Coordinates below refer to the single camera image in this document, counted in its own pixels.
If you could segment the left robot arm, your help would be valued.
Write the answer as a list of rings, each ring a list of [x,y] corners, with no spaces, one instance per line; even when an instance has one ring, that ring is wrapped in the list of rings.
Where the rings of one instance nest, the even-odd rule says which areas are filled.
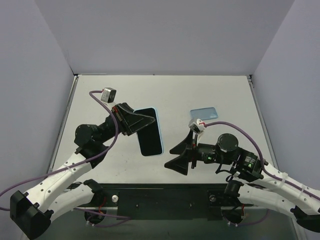
[[[155,117],[136,113],[126,102],[108,109],[109,116],[100,125],[81,124],[75,130],[75,152],[56,171],[25,192],[10,197],[10,218],[30,240],[41,236],[52,221],[71,209],[89,203],[99,205],[103,193],[90,180],[64,192],[79,177],[93,170],[113,147],[105,142],[119,134],[130,136],[156,122]]]

